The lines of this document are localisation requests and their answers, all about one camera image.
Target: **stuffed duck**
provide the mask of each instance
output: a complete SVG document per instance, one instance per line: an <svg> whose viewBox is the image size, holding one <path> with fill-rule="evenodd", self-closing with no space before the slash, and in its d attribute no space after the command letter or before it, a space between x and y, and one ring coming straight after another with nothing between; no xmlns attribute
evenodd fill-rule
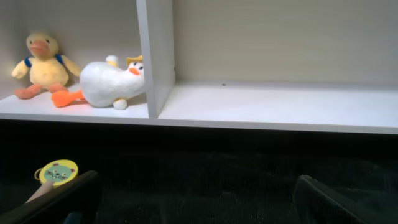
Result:
<svg viewBox="0 0 398 224"><path fill-rule="evenodd" d="M144 67L142 56L127 58L127 70L118 66L118 58L110 55L107 62L91 62L80 75L81 90L75 93L58 91L52 95L58 108L75 100L86 100L91 106L113 105L117 110L127 108L127 99L144 92Z"/></svg>
<svg viewBox="0 0 398 224"><path fill-rule="evenodd" d="M68 91L64 87L69 79L65 67L76 76L80 75L80 69L69 58L58 54L57 41L46 34L32 34L26 39L26 44L33 57L19 62L12 71L12 76L22 78L30 69L33 85L15 90L14 94L20 99L29 99L40 93L41 89L51 93Z"/></svg>

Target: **green cat face illustration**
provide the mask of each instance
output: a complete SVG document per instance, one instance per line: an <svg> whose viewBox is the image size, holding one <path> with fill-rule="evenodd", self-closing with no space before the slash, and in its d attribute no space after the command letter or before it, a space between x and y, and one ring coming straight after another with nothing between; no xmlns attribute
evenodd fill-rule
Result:
<svg viewBox="0 0 398 224"><path fill-rule="evenodd" d="M54 163L52 165L52 167L48 168L45 171L44 177L47 180L53 180L54 182L60 182L60 181L68 179L70 177L70 174L72 174L74 171L75 171L74 169Z"/></svg>

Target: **blue backpack strap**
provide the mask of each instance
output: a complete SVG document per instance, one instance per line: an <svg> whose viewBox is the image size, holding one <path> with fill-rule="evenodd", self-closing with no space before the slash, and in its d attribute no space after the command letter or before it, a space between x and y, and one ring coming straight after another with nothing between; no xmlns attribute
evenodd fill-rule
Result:
<svg viewBox="0 0 398 224"><path fill-rule="evenodd" d="M56 55L55 55L55 58L57 59L57 61L58 61L61 65L63 65L63 60L62 60L62 57L61 57L60 54L56 54Z"/></svg>
<svg viewBox="0 0 398 224"><path fill-rule="evenodd" d="M25 58L25 65L26 66L28 66L29 68L31 68L32 67L32 64L31 64L31 62L29 61L29 57L27 57L27 58Z"/></svg>

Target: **shelf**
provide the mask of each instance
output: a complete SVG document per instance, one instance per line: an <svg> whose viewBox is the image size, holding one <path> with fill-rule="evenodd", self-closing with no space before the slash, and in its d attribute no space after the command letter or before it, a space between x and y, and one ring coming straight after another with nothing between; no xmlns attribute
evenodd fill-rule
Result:
<svg viewBox="0 0 398 224"><path fill-rule="evenodd" d="M78 85L69 88L70 91L78 89ZM148 118L145 95L132 98L126 110L94 108L87 103L56 108L49 92L29 100L20 100L14 95L0 100L0 119L144 124Z"/></svg>
<svg viewBox="0 0 398 224"><path fill-rule="evenodd" d="M397 114L394 88L184 82L175 86L159 119L220 128L397 134Z"/></svg>

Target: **dark background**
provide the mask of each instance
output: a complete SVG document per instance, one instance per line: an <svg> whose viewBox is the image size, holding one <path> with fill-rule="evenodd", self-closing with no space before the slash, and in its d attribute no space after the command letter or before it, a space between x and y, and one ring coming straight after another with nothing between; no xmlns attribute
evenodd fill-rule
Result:
<svg viewBox="0 0 398 224"><path fill-rule="evenodd" d="M395 135L0 121L0 213L70 159L101 174L98 223L300 223L292 194L307 174L398 218Z"/></svg>

